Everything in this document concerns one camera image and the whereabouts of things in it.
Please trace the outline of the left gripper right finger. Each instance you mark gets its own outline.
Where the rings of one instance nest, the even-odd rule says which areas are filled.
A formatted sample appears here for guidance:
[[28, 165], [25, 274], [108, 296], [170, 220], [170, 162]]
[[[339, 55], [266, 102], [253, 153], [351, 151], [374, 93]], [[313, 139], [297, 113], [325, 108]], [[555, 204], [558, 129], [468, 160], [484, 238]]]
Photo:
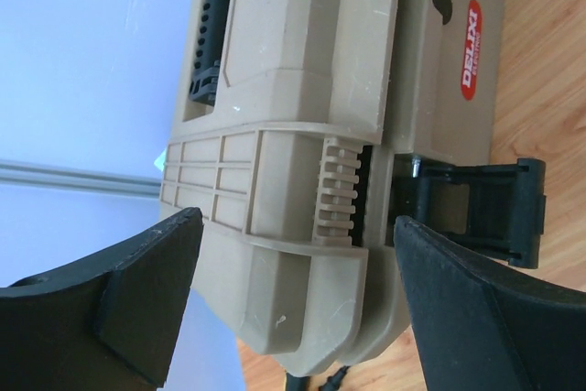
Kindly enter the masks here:
[[585, 294], [402, 216], [396, 258], [429, 390], [582, 390]]

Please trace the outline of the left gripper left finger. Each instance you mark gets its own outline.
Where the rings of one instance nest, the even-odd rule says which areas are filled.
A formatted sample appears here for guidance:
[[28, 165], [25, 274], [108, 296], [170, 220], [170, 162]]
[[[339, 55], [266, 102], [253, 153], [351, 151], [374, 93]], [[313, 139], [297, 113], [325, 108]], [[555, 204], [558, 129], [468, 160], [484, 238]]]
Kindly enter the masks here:
[[203, 221], [181, 210], [1, 291], [4, 390], [158, 390], [198, 261]]

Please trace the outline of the tan plastic tool box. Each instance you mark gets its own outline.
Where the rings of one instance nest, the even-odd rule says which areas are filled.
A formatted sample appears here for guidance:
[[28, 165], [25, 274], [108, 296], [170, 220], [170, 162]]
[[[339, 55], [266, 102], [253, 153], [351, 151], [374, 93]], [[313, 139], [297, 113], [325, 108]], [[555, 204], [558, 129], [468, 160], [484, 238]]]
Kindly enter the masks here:
[[193, 288], [296, 376], [409, 324], [409, 216], [538, 265], [545, 166], [490, 163], [505, 0], [192, 0], [163, 216], [194, 206]]

